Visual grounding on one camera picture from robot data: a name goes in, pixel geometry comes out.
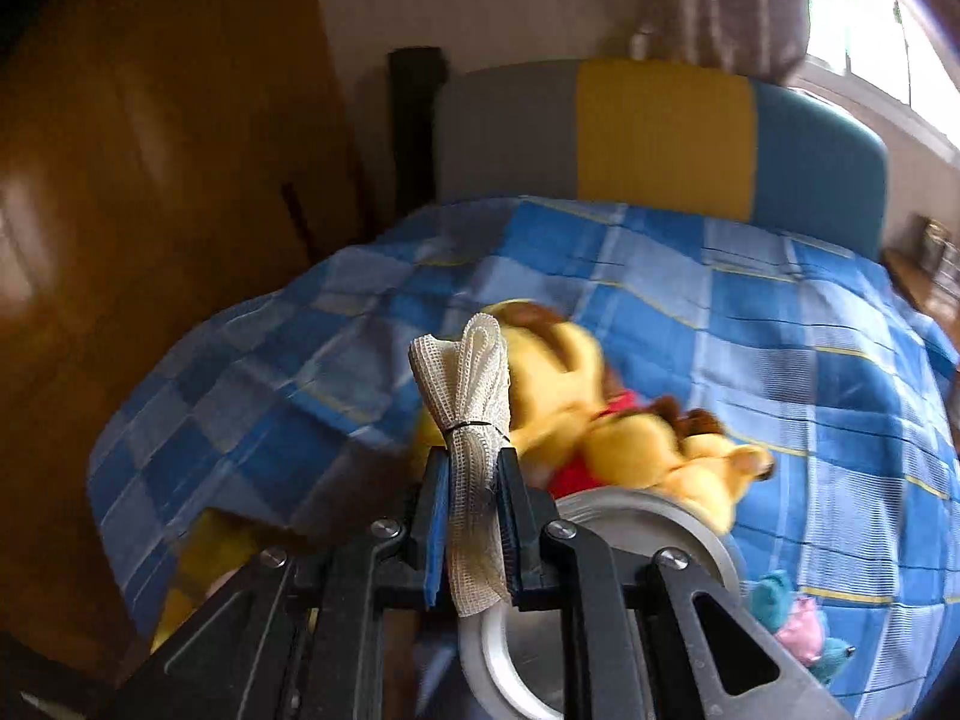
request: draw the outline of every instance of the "metal bowl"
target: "metal bowl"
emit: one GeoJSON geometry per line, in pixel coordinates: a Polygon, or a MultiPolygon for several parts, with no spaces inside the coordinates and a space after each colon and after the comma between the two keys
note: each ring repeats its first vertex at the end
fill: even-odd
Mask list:
{"type": "MultiPolygon", "coordinates": [[[[597,488],[557,501],[563,519],[586,525],[611,547],[653,555],[680,547],[739,596],[736,546],[723,543],[682,506],[646,490],[597,488]]],[[[460,661],[470,689],[493,720],[563,717],[563,642],[558,611],[499,603],[460,621],[460,661]]]]}

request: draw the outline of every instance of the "window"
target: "window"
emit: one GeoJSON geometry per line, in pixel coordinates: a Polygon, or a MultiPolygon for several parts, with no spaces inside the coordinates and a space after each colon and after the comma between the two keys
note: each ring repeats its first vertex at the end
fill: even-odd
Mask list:
{"type": "Polygon", "coordinates": [[[808,55],[908,105],[960,148],[960,91],[909,0],[810,0],[808,55]]]}

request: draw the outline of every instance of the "screw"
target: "screw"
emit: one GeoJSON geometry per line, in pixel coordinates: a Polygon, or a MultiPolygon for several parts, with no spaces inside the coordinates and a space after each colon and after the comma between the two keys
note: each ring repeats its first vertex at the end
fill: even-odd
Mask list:
{"type": "Polygon", "coordinates": [[[260,553],[260,562],[267,568],[280,568],[287,562],[287,553],[280,547],[267,547],[260,553]]]}
{"type": "Polygon", "coordinates": [[[401,530],[395,519],[376,519],[370,526],[370,532],[377,538],[393,538],[399,536],[401,530]]]}
{"type": "Polygon", "coordinates": [[[577,535],[577,526],[565,519],[555,519],[553,522],[546,524],[546,532],[550,533],[553,538],[568,539],[577,535]]]}
{"type": "Polygon", "coordinates": [[[677,547],[666,547],[654,555],[654,560],[667,568],[674,568],[677,571],[683,571],[690,565],[690,555],[677,547]]]}

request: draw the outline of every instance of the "window sill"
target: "window sill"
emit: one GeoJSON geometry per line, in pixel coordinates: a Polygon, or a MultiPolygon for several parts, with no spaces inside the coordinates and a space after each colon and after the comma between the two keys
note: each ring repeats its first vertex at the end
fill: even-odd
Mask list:
{"type": "Polygon", "coordinates": [[[925,122],[910,106],[890,97],[869,81],[852,74],[842,76],[834,73],[834,71],[828,70],[816,60],[810,58],[803,62],[803,65],[800,65],[794,80],[805,81],[806,84],[814,87],[810,90],[814,93],[817,93],[819,89],[828,94],[840,95],[840,97],[851,100],[858,105],[863,105],[877,116],[887,119],[890,124],[899,127],[914,140],[923,143],[930,151],[943,159],[947,165],[952,165],[952,167],[960,170],[960,151],[947,139],[946,135],[925,122]]]}

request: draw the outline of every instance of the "plaid blanket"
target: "plaid blanket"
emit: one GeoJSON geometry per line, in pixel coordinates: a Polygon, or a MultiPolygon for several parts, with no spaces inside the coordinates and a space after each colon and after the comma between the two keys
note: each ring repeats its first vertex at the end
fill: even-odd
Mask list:
{"type": "Polygon", "coordinates": [[[908,712],[960,634],[943,405],[956,352],[874,262],[620,204],[430,206],[183,338],[107,424],[89,469],[139,630],[157,621],[203,508],[309,533],[333,505],[331,475],[369,476],[376,465],[357,458],[405,446],[421,403],[409,341],[458,336],[507,298],[589,328],[644,396],[670,392],[770,447],[778,472],[752,485],[733,530],[749,578],[786,569],[856,645],[832,685],[847,709],[908,712]]]}

